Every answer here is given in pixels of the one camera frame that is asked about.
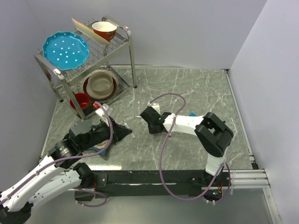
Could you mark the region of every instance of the gray marble surface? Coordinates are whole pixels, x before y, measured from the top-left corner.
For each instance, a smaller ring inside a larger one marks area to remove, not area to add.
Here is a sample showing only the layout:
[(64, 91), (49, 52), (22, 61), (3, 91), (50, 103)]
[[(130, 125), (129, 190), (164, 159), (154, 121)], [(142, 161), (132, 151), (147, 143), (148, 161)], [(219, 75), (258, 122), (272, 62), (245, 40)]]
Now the gray marble surface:
[[(125, 80), (130, 81), (130, 70), (115, 69)], [(252, 169), (248, 149), (241, 130), (240, 121), (223, 70), (199, 70), (177, 68), (136, 68), (137, 89), (130, 89), (114, 102), (111, 116), (117, 123), (125, 121), (133, 130), (117, 145), (112, 146), (107, 157), (94, 156), (82, 159), (93, 170), (156, 170), (165, 133), (150, 135), (146, 122), (136, 118), (147, 103), (167, 92), (182, 94), (187, 101), (180, 115), (205, 115), (214, 112), (235, 133), (227, 151), (227, 162), (231, 169)], [(161, 113), (175, 112), (182, 101), (175, 96), (165, 96), (157, 101)], [(63, 138), (78, 120), (68, 100), (58, 103), (49, 136), (42, 156)], [(90, 119), (97, 124), (97, 115)], [(196, 136), (173, 133), (163, 156), (163, 169), (204, 169), (207, 153)]]

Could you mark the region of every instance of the wire rack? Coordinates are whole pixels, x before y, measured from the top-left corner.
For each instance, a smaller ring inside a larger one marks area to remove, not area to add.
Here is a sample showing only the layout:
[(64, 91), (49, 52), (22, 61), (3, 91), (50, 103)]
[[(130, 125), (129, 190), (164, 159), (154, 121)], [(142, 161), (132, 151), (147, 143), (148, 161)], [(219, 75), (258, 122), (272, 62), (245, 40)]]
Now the wire rack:
[[(54, 91), (54, 93), (56, 94), (59, 101), (62, 102), (64, 100), (63, 96), (69, 96), (69, 99), (72, 100), (72, 102), (74, 103), (77, 112), (79, 113), (82, 119), (87, 119), (89, 117), (84, 115), (82, 109), (80, 108), (74, 96), (74, 90), (76, 89), (76, 86), (83, 78), (88, 76), (94, 70), (101, 68), (103, 65), (105, 65), (107, 69), (113, 70), (109, 64), (109, 60), (114, 58), (118, 54), (120, 54), (126, 48), (129, 48), (129, 56), (130, 56), (131, 68), (132, 68), (132, 82), (133, 82), (132, 84), (134, 88), (137, 87), (136, 78), (135, 78), (133, 43), (132, 43), (132, 36), (129, 28), (127, 26), (121, 25), (119, 22), (117, 22), (116, 20), (112, 19), (109, 16), (104, 16), (102, 18), (102, 21), (109, 21), (118, 27), (114, 38), (110, 41), (111, 45), (102, 45), (99, 42), (91, 39), (90, 37), (84, 35), (79, 30), (77, 30), (75, 33), (81, 35), (83, 39), (88, 43), (89, 52), (90, 52), (87, 61), (83, 63), (83, 65), (78, 66), (77, 69), (61, 71), (55, 66), (53, 66), (49, 61), (47, 61), (43, 57), (43, 51), (39, 51), (39, 53), (35, 55), (38, 64), (40, 65), (44, 74), (48, 78), (50, 82), (50, 86)], [(92, 28), (92, 25), (95, 22), (98, 21), (90, 22), (86, 26)], [(122, 36), (118, 32), (119, 29), (124, 30), (125, 33), (127, 34), (127, 37)], [(52, 73), (54, 73), (54, 75), (56, 75), (60, 79), (61, 84), (59, 86), (55, 85), (53, 81), (53, 77), (51, 73), (49, 73), (49, 71), (52, 71)], [(113, 72), (118, 77), (121, 83), (120, 86), (123, 89), (130, 87), (130, 85), (116, 71), (113, 70)], [(123, 94), (124, 92), (125, 91), (120, 90), (118, 91), (118, 94)]]

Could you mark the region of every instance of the blue plate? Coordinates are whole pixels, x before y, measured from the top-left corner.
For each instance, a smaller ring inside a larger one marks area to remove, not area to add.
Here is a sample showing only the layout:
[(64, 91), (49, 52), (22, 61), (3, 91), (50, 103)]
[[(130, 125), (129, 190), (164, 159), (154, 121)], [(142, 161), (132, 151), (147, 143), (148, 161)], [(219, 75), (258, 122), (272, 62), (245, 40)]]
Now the blue plate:
[(60, 70), (76, 69), (88, 56), (88, 43), (73, 32), (57, 32), (43, 44), (43, 57)]

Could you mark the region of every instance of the red cup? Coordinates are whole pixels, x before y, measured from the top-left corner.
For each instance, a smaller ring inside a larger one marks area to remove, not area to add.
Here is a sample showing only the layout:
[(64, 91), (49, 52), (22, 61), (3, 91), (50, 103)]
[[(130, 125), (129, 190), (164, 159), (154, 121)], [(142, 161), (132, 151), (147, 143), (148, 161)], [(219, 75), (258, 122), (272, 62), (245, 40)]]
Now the red cup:
[(110, 22), (95, 22), (93, 24), (93, 31), (106, 39), (107, 41), (111, 41), (116, 33), (117, 26), (113, 25)]
[[(90, 98), (86, 93), (83, 92), (76, 93), (75, 98), (77, 99), (82, 110), (86, 109), (90, 105)], [(71, 108), (76, 110), (75, 105), (71, 100), (70, 100), (70, 105)]]

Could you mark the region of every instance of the dish rack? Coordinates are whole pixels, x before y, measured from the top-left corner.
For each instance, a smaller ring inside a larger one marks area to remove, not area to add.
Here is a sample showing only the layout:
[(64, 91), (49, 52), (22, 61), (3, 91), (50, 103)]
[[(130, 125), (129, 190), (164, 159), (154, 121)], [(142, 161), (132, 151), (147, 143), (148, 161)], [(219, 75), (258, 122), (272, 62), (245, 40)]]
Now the dish rack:
[[(117, 96), (112, 99), (113, 101), (115, 101), (116, 98), (119, 98), (127, 88), (131, 87), (109, 64), (109, 60), (120, 54), (126, 48), (129, 48), (132, 68), (132, 84), (134, 88), (137, 87), (131, 31), (127, 26), (122, 25), (109, 16), (102, 17), (102, 21), (109, 21), (110, 23), (116, 25), (118, 28), (124, 30), (127, 34), (127, 38), (122, 36), (117, 29), (114, 38), (110, 41), (112, 44), (102, 45), (99, 42), (91, 39), (90, 37), (85, 36), (81, 31), (77, 30), (75, 33), (81, 35), (83, 39), (85, 39), (85, 41), (88, 43), (90, 52), (86, 63), (79, 66), (77, 69), (65, 71), (59, 70), (43, 57), (42, 50), (35, 55), (35, 59), (48, 78), (50, 86), (57, 96), (58, 100), (60, 102), (63, 102), (64, 99), (62, 95), (66, 93), (69, 96), (70, 100), (74, 103), (74, 106), (76, 107), (76, 110), (82, 119), (88, 119), (93, 114), (89, 114), (87, 116), (84, 115), (83, 110), (79, 106), (79, 103), (76, 100), (73, 91), (77, 89), (77, 85), (79, 84), (79, 82), (94, 70), (100, 69), (103, 65), (105, 65), (106, 69), (111, 70), (116, 76), (118, 76), (120, 80), (120, 89)], [(95, 22), (98, 21), (93, 21), (86, 26), (92, 29), (92, 25)], [(59, 80), (61, 81), (60, 85), (55, 85), (50, 72), (54, 74), (54, 76), (57, 76), (59, 78)]]

